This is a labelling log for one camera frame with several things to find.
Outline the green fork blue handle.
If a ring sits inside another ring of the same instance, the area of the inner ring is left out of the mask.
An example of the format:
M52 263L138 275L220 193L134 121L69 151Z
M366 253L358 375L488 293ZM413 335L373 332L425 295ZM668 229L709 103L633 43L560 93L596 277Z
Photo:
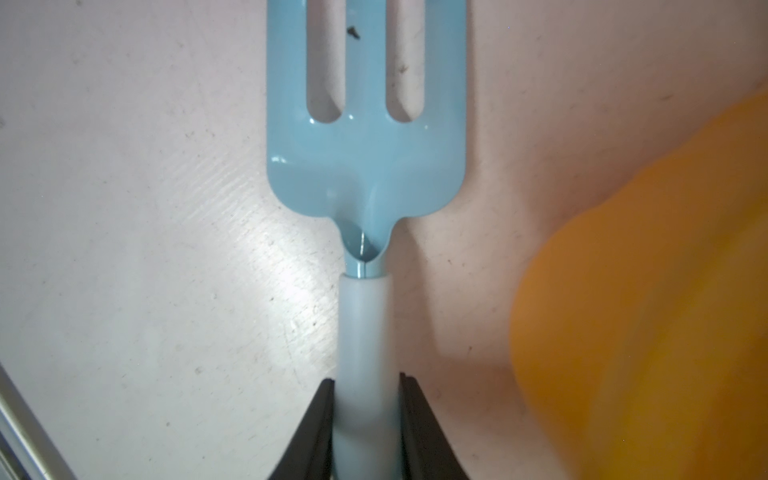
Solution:
M386 104L387 5L350 1L346 106L330 123L308 108L308 5L267 7L267 174L289 209L337 226L337 369L330 479L403 479L393 279L395 225L447 205L466 171L467 5L425 5L425 104L400 122Z

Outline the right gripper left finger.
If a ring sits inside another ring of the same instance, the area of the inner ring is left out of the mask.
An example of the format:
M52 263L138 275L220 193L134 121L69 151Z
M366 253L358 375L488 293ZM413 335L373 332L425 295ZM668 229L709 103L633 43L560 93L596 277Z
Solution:
M328 480L332 476L333 379L319 384L269 480Z

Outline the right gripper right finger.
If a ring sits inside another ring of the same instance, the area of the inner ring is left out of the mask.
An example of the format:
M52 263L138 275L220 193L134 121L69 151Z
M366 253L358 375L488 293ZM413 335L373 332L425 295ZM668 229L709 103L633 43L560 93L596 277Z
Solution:
M400 374L402 478L468 480L415 377Z

